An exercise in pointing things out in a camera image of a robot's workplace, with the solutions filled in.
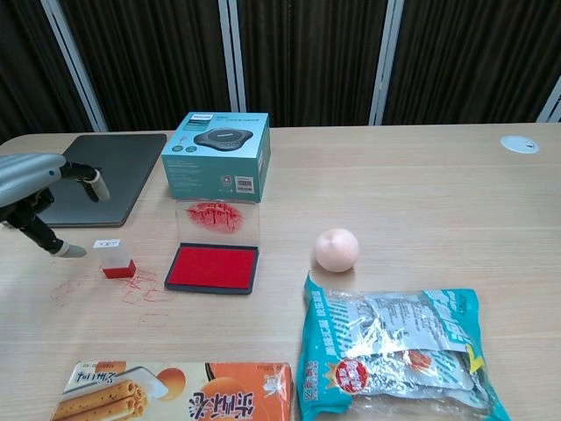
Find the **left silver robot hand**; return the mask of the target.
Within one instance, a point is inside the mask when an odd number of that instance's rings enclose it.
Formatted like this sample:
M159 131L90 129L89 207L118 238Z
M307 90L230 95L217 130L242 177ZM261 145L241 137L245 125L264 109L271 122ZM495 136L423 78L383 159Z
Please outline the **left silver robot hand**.
M18 229L53 257L81 258L87 251L59 239L40 219L54 201L50 186L60 179L78 182L89 199L110 199L102 172L68 161L59 153L17 153L1 157L1 222Z

